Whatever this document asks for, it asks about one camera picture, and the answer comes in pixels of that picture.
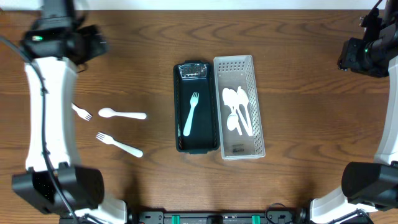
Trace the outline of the wooden fork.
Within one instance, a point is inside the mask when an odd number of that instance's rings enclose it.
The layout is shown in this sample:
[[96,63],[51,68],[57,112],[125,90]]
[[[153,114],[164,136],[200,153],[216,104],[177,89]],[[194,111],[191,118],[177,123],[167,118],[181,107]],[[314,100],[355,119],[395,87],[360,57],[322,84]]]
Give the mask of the wooden fork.
[[107,135],[105,133],[98,132],[96,134],[96,139],[99,139],[101,142],[103,142],[105,144],[114,145],[116,147],[119,147],[123,151],[126,151],[135,157],[140,158],[144,155],[144,153],[140,149],[137,149],[137,148],[129,146],[127,144],[118,142],[113,137],[111,137],[110,135]]
[[72,109],[77,113],[77,115],[84,119],[85,121],[89,121],[92,118],[92,115],[82,108],[77,107],[74,103],[72,103]]
[[192,128],[193,114],[194,114],[195,107],[198,104],[198,99],[199,99],[199,92],[194,92],[190,99],[190,111],[189,111],[188,118],[186,120],[184,129],[183,129],[184,136],[190,135],[190,131]]

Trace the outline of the black perforated plastic basket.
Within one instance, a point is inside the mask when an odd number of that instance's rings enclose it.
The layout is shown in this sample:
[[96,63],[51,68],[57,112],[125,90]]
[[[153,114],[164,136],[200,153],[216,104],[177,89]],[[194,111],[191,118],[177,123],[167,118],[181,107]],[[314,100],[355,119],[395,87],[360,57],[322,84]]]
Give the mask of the black perforated plastic basket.
[[[201,60],[176,64],[174,73],[175,141],[178,152],[206,154],[220,146],[213,66]],[[189,136],[183,129],[190,111],[190,99],[199,92]]]

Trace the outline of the white plastic spoon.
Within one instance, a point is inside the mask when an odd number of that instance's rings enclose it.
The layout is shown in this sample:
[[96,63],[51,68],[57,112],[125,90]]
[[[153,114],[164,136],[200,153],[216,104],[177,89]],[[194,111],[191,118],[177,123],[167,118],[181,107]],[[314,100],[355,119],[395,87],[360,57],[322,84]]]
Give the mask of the white plastic spoon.
[[236,114],[236,111],[234,110],[233,105],[228,105],[228,106],[231,109],[231,114],[227,118],[227,127],[230,131],[233,131],[234,129],[236,129],[238,131],[238,134],[241,136],[242,131],[241,131],[241,127],[239,125],[239,117]]
[[234,110],[235,110],[235,103],[234,103],[233,97],[231,96],[231,90],[229,88],[223,89],[222,97],[223,97],[224,105],[226,105],[226,106],[233,105]]
[[[239,105],[241,105],[240,99],[239,99],[239,96],[238,96],[237,92],[234,92],[234,93],[236,95],[236,101],[238,102]],[[246,130],[246,132],[248,134],[249,130],[248,130],[248,126],[247,126],[247,123],[246,123],[246,115],[245,115],[245,119],[244,119],[243,123],[244,123],[245,130]]]
[[252,136],[252,135],[253,135],[253,131],[252,131],[251,119],[250,119],[249,110],[248,110],[248,104],[249,104],[248,95],[247,95],[247,93],[242,89],[241,86],[238,86],[237,94],[238,94],[238,96],[239,96],[240,103],[244,106],[244,109],[245,109],[246,123],[247,123],[248,130],[249,130],[248,135],[249,135],[249,136]]

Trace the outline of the clear perforated plastic basket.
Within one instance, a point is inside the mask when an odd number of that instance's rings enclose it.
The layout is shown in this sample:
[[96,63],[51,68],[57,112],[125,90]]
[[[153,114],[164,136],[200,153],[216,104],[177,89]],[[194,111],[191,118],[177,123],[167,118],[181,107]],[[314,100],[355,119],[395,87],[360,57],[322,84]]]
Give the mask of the clear perforated plastic basket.
[[[254,64],[251,55],[236,55],[215,57],[213,60],[215,72],[216,97],[218,103],[218,120],[221,138],[221,155],[224,160],[258,159],[266,155],[264,136],[262,132],[261,114],[257,96]],[[253,135],[248,136],[245,127],[244,106],[236,101],[238,86],[247,93],[248,110],[251,119]],[[224,105],[222,91],[231,90],[235,110],[239,116],[242,136],[235,129],[230,131],[226,125],[231,113],[229,106]]]

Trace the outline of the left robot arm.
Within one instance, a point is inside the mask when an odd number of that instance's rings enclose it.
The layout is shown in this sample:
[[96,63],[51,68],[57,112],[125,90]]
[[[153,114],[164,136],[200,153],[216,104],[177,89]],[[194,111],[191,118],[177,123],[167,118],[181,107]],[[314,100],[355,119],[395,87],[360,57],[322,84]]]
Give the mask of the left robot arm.
[[98,28],[84,26],[72,0],[45,1],[16,52],[30,93],[30,144],[13,191],[60,223],[129,223],[127,204],[104,190],[101,172],[85,167],[75,142],[73,91],[80,65],[104,54]]

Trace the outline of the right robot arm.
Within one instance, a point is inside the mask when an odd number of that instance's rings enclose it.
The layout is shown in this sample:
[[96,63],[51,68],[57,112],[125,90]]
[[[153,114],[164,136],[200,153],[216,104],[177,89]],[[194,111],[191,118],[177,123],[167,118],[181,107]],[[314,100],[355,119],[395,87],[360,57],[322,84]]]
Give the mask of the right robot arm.
[[379,134],[358,139],[373,152],[366,162],[349,162],[339,186],[312,199],[295,217],[296,223],[371,223],[370,214],[397,208],[397,1],[375,4],[360,19],[361,38],[344,44],[337,65],[355,75],[388,81],[384,121]]

